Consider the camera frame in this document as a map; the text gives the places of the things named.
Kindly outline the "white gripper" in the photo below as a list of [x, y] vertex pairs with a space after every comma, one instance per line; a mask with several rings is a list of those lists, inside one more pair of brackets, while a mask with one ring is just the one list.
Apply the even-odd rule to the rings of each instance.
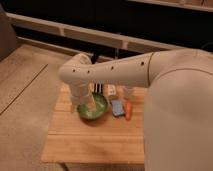
[[[97, 109], [94, 98], [92, 98], [92, 93], [88, 87], [86, 88], [70, 88], [70, 100], [74, 105], [83, 105], [87, 104], [88, 108], [91, 111], [95, 111]], [[70, 105], [70, 112], [73, 113], [75, 111], [75, 107]]]

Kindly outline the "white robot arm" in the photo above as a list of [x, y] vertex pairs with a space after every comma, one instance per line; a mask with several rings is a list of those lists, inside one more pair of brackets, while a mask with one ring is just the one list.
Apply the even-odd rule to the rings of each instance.
[[144, 87], [145, 171], [213, 171], [213, 54], [177, 49], [93, 64], [85, 54], [59, 69], [71, 101], [90, 83]]

